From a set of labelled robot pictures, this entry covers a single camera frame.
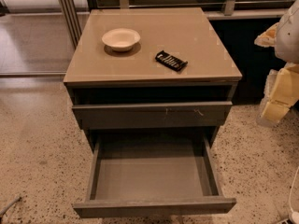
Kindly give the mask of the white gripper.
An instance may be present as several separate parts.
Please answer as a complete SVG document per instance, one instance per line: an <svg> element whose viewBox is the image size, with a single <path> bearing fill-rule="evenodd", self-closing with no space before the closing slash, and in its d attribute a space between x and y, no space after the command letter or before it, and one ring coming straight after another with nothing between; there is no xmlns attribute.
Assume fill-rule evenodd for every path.
<svg viewBox="0 0 299 224"><path fill-rule="evenodd" d="M273 24L256 37L254 44L263 48L274 47L277 28L278 23ZM274 87L270 92L270 100L280 104L267 102L262 118L272 123L279 123L289 112L288 106L293 106L299 100L299 64L287 63L278 71Z"/></svg>

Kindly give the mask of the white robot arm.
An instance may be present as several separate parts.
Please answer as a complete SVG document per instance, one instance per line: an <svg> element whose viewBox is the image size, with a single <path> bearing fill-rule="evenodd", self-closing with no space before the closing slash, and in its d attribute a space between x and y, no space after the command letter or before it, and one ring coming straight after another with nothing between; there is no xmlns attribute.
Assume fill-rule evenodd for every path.
<svg viewBox="0 0 299 224"><path fill-rule="evenodd" d="M264 85L257 122L271 127L279 122L299 101L299 0L296 0L279 22L258 35L254 44L273 47L275 55L286 64L271 70Z"/></svg>

